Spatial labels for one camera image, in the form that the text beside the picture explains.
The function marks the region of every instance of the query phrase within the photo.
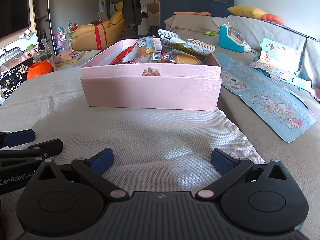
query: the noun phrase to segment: television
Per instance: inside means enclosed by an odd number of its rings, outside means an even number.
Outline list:
[[[31,26],[29,0],[0,0],[0,38]]]

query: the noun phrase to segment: orange pumpkin bucket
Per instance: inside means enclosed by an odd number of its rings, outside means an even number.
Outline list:
[[[41,76],[52,72],[52,65],[48,61],[41,61],[33,64],[27,73],[27,79]]]

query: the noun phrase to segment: barcode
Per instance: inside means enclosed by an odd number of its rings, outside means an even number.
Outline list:
[[[231,88],[232,88],[233,90],[238,90],[238,89],[240,89],[240,88],[238,88],[237,86],[231,86]]]
[[[160,61],[161,51],[153,52],[153,61]]]

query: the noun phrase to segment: yellow leather bean bag chair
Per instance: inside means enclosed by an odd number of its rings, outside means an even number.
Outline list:
[[[105,50],[120,40],[122,32],[125,28],[125,22],[122,14],[123,1],[115,4],[117,11],[113,14],[109,21],[102,22],[105,33],[101,24],[98,25],[100,34],[101,48]],[[99,49],[96,39],[96,31],[94,24],[82,25],[76,29],[71,39],[73,50],[88,51]]]

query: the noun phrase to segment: pink cardboard box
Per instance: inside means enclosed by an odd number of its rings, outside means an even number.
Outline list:
[[[80,69],[81,84],[89,106],[134,107],[214,111],[221,88],[221,66],[211,54],[209,65],[122,64],[108,65],[136,39],[107,48]],[[155,39],[161,49],[160,39]],[[125,61],[136,58],[131,51]],[[149,66],[161,76],[142,76]]]

